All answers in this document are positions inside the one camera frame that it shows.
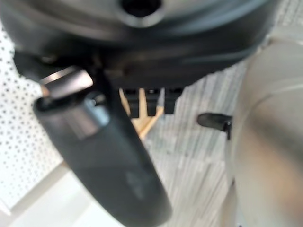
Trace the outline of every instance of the black rubber part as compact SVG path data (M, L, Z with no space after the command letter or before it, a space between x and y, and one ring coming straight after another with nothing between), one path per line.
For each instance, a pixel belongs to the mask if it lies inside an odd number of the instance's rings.
M171 215L166 192L118 95L106 96L102 115L84 97L55 108L39 99L34 111L69 167L114 218L127 227L161 225Z

